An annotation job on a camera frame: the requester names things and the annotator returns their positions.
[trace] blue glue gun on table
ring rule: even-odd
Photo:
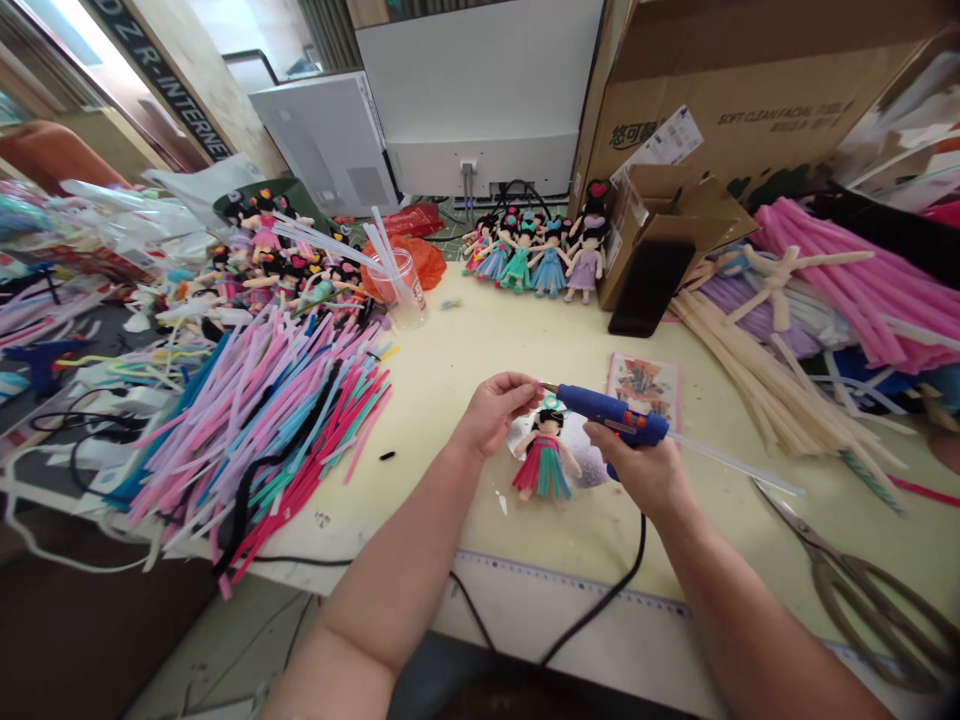
[[[634,412],[623,400],[617,400],[609,395],[575,385],[541,383],[541,386],[554,393],[557,400],[577,415],[583,415],[587,420],[606,425],[630,447],[658,445],[670,430],[670,423],[662,415],[653,413],[644,415]],[[620,481],[613,465],[607,465],[607,474],[617,482]]]

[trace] orange plastic bag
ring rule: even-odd
[[[425,291],[433,290],[440,284],[440,279],[447,269],[447,261],[443,259],[443,253],[436,245],[432,245],[422,238],[410,237],[391,237],[390,244],[394,248],[406,250],[413,257],[413,264],[417,268],[417,275],[420,278],[420,286]],[[370,257],[376,255],[373,243],[367,243],[367,246],[363,249],[363,254]],[[363,276],[363,289],[376,300],[382,300],[377,293],[373,280],[370,279],[370,271],[367,270],[366,266],[360,268],[360,273]]]

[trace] cardboard box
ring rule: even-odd
[[[688,178],[710,174],[748,207],[799,191],[952,18],[949,0],[638,5],[567,214],[579,214],[588,180],[610,177],[684,103],[704,137],[682,165]]]
[[[690,183],[682,165],[634,165],[617,200],[606,241],[607,269],[597,292],[600,307],[616,309],[633,253],[646,240],[692,240],[687,273],[707,253],[758,229],[753,218],[717,182]],[[679,199],[674,198],[680,190]]]

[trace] person's right hand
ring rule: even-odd
[[[654,524],[694,502],[672,439],[664,438],[656,447],[631,448],[599,423],[588,422],[583,429],[604,462],[616,468],[623,489]]]

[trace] red plastic bag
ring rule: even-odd
[[[437,206],[427,202],[409,205],[400,212],[385,217],[383,226],[392,242],[394,236],[430,237],[443,229],[444,222],[437,211]]]
[[[426,290],[433,290],[440,284],[444,271],[447,269],[447,261],[443,259],[443,253],[435,245],[431,245],[421,238],[394,237],[390,236],[390,244],[394,248],[402,248],[413,257],[413,265],[417,268],[417,276],[420,278],[420,286]],[[369,257],[376,255],[373,243],[367,243],[363,249],[363,254]],[[364,265],[360,268],[360,274],[363,276],[363,289],[372,295],[376,300],[382,298],[377,293],[377,288],[370,279],[370,271]]]

